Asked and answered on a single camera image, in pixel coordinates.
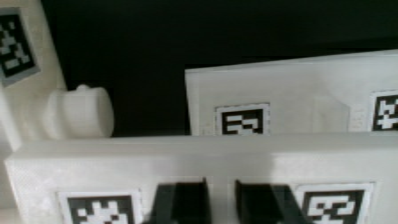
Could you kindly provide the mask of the gripper left finger with black tip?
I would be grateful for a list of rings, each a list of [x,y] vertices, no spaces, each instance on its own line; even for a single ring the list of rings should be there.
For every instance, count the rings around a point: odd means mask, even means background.
[[[207,180],[159,185],[152,213],[143,224],[212,224]]]

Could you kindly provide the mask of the gripper right finger with black tip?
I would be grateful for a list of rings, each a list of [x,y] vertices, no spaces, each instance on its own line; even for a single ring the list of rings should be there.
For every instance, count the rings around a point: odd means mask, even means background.
[[[237,180],[235,198],[241,224],[310,224],[289,185]]]

